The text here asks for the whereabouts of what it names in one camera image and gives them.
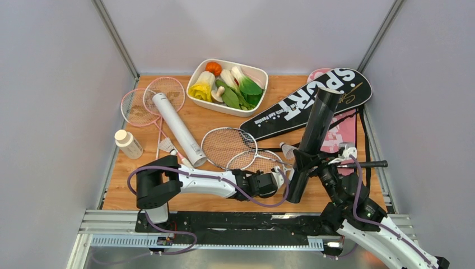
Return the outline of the black shuttlecock tube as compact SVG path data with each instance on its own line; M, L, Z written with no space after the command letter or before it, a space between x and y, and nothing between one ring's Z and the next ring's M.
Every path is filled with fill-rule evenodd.
M320 152L340 96L341 92L337 90L325 87L318 89L298 150L311 155ZM286 201L299 203L309 180L309 170L303 173L295 173L293 167L290 172L290 184L287 188Z

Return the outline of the white shuttlecock tube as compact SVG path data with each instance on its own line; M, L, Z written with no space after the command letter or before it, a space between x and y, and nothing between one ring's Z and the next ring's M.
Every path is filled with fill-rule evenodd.
M197 168L203 165L207 161L206 155L166 95L160 92L152 98L152 101L193 167Z

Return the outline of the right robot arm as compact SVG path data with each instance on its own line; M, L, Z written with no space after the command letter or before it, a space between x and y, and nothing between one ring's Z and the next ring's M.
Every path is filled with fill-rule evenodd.
M294 171L306 178L318 177L330 198L319 220L324 233L343 235L389 268L449 267L446 258L431 255L419 247L369 197L355 147L341 153L317 155L295 149L294 157Z

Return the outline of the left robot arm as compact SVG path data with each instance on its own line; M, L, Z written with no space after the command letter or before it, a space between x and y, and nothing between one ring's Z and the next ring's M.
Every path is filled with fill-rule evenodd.
M127 178L129 190L136 196L136 206L149 215L150 225L165 232L171 225L168 202L180 193L211 194L237 201L257 201L270 198L289 180L279 167L269 173L234 169L209 171L189 168L178 163L177 156L165 156L137 168Z

